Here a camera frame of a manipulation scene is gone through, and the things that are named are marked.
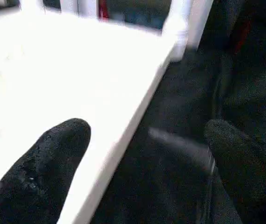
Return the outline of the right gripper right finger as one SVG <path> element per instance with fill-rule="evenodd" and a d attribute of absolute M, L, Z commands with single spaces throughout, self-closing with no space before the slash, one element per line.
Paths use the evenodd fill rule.
<path fill-rule="evenodd" d="M 204 135 L 242 222 L 266 224 L 266 150 L 221 119 L 209 120 Z"/>

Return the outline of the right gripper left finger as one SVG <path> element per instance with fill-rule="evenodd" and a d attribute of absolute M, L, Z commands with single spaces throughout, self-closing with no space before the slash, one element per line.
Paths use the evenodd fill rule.
<path fill-rule="evenodd" d="M 66 120 L 44 132 L 0 180 L 0 224 L 55 224 L 91 128 Z"/>

